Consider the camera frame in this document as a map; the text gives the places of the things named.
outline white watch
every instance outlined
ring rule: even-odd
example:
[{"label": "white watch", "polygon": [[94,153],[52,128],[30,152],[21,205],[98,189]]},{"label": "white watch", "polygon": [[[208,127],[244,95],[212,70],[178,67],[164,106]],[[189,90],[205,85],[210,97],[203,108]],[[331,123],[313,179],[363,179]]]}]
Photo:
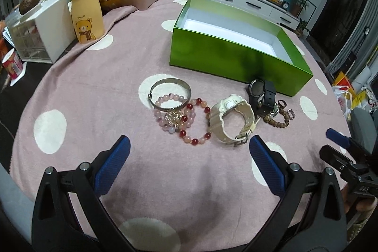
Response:
[{"label": "white watch", "polygon": [[[235,110],[241,113],[245,120],[245,125],[241,129],[240,134],[235,138],[230,137],[224,131],[223,116]],[[222,142],[234,144],[238,146],[245,144],[249,140],[249,134],[256,128],[255,115],[252,111],[251,105],[247,103],[240,95],[231,94],[228,98],[220,101],[211,108],[209,114],[209,126],[211,133],[216,135]]]}]

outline white cabinet drawer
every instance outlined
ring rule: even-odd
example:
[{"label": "white cabinet drawer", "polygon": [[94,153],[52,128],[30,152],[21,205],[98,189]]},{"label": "white cabinet drawer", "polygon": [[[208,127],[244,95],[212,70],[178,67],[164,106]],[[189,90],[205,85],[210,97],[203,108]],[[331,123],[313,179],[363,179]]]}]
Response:
[{"label": "white cabinet drawer", "polygon": [[291,29],[296,29],[299,22],[291,17],[290,15],[287,15],[279,10],[273,9],[272,13],[269,16],[272,20],[274,20],[278,24],[284,24]]},{"label": "white cabinet drawer", "polygon": [[246,8],[249,11],[256,12],[257,14],[266,17],[270,15],[273,9],[271,6],[258,0],[233,0],[232,3],[238,7]]}]

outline potted plant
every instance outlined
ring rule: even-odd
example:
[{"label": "potted plant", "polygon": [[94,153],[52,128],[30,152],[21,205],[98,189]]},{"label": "potted plant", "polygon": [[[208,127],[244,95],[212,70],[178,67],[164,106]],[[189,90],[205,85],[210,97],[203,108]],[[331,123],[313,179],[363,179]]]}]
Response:
[{"label": "potted plant", "polygon": [[295,30],[295,34],[297,35],[298,38],[300,38],[303,35],[303,30],[307,30],[309,32],[309,29],[307,28],[307,21],[301,21],[299,22],[297,29]]},{"label": "potted plant", "polygon": [[306,10],[307,6],[309,5],[308,0],[295,0],[295,4],[290,10],[290,13],[295,17],[298,17],[302,10]]}]

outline door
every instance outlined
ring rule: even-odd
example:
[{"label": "door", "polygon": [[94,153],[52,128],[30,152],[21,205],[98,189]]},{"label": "door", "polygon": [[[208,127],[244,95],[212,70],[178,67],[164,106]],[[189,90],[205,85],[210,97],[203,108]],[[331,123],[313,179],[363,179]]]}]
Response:
[{"label": "door", "polygon": [[367,0],[328,0],[310,35],[333,61],[355,29]]}]

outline blue gripper pad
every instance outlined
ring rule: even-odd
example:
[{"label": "blue gripper pad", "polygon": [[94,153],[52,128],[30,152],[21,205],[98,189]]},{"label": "blue gripper pad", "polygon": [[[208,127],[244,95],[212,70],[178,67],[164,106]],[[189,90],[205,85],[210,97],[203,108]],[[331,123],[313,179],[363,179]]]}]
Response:
[{"label": "blue gripper pad", "polygon": [[130,154],[130,147],[129,138],[124,137],[96,173],[94,178],[94,193],[97,197],[106,195],[109,192],[110,187]]},{"label": "blue gripper pad", "polygon": [[285,194],[285,177],[270,156],[269,148],[258,136],[253,136],[249,142],[249,152],[264,177],[270,191],[282,198]]},{"label": "blue gripper pad", "polygon": [[349,148],[350,142],[348,137],[343,136],[339,132],[335,131],[333,128],[328,128],[326,136],[329,140],[333,141],[335,144],[341,146],[342,148]]}]

